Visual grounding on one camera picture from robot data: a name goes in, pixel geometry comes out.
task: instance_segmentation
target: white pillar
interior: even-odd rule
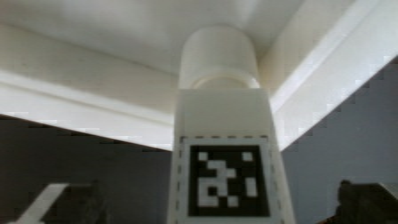
[[[228,26],[209,27],[191,36],[180,88],[260,88],[253,43],[246,34]]]

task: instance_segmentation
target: white object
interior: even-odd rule
[[[212,27],[193,35],[184,53],[180,88],[168,223],[294,224],[269,97],[264,89],[258,88],[251,41],[237,29]],[[257,158],[264,164],[260,168],[264,174],[248,178],[237,168],[228,166],[230,158],[226,160],[212,158],[210,153],[216,151],[200,152],[198,158],[193,153],[198,146],[241,147],[242,145],[258,147],[260,156],[255,157],[242,151],[239,160],[255,163]],[[194,175],[196,161],[207,164],[209,170],[216,170],[216,177]],[[226,197],[228,208],[241,209],[242,195],[230,193],[228,183],[239,175],[246,185],[244,197],[257,199],[260,195],[267,195],[271,214],[250,217],[194,214],[193,206],[198,209],[221,208],[221,197]],[[264,188],[258,188],[258,178],[265,180],[267,192],[260,192]],[[210,188],[218,190],[216,195],[210,194]]]
[[[43,216],[68,186],[70,184],[51,184],[47,186],[19,221],[10,224],[45,224],[42,222]]]

